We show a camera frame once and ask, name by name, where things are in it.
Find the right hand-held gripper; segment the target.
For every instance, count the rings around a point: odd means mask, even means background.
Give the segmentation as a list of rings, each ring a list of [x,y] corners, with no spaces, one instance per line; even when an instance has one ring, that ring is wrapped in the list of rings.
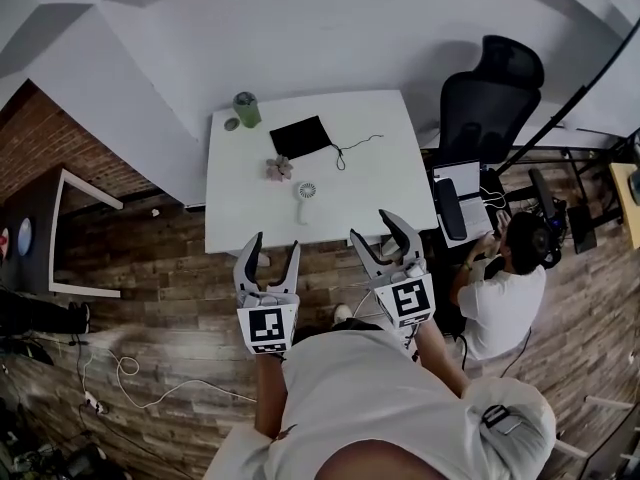
[[[379,210],[383,223],[401,253],[398,259],[381,257],[365,238],[350,230],[350,240],[369,277],[376,301],[394,329],[421,324],[435,313],[431,274],[424,265],[424,250],[419,233],[403,218]]]

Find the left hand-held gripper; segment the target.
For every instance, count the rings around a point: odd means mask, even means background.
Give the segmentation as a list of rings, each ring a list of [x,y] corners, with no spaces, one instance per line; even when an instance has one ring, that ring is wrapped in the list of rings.
[[[256,281],[263,233],[256,233],[237,255],[233,280],[242,336],[253,355],[280,354],[292,347],[300,298],[297,291],[301,246],[295,241],[281,279],[260,292]]]

